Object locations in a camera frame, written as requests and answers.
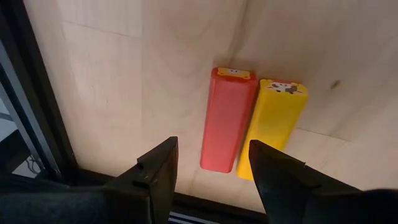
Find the yellow block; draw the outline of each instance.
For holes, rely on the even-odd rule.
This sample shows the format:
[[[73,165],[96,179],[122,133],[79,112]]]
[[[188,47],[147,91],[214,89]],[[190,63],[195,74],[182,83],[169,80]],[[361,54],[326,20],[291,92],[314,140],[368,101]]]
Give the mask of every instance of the yellow block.
[[[282,150],[308,99],[301,84],[261,80],[256,106],[236,170],[240,178],[253,180],[249,162],[250,140],[260,140]]]

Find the red rectangular box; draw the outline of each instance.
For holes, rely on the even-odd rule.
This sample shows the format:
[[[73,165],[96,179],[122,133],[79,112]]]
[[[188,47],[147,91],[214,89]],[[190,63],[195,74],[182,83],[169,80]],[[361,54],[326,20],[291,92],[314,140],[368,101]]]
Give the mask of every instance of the red rectangular box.
[[[200,158],[202,169],[231,172],[250,119],[256,88],[254,73],[221,67],[212,70]]]

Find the wooden surface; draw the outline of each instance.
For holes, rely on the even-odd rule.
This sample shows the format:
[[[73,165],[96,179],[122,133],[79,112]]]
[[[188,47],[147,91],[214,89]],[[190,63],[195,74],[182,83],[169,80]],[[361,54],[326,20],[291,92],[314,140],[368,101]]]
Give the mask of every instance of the wooden surface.
[[[176,191],[264,211],[199,167],[210,71],[310,91],[285,152],[361,189],[398,187],[398,6],[372,0],[25,0],[79,165],[118,175],[179,137]]]

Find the cartoon face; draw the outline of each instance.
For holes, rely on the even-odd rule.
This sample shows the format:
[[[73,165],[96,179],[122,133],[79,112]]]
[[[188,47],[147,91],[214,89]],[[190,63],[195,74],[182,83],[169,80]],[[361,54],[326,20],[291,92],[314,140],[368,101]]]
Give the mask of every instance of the cartoon face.
[[[232,68],[218,68],[217,75],[250,79],[250,72]]]
[[[269,90],[276,90],[278,93],[302,93],[301,91],[298,91],[297,89],[298,84],[296,83],[280,83],[280,82],[274,82],[271,81],[269,83],[269,86],[267,86],[267,89]]]

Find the black frame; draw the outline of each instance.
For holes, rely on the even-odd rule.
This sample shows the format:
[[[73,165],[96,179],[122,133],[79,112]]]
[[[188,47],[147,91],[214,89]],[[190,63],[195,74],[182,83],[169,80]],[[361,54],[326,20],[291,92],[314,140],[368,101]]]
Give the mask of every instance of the black frame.
[[[0,97],[46,178],[101,185],[112,177],[78,167],[22,0],[0,1]],[[176,193],[171,218],[192,223],[267,223],[263,213]]]

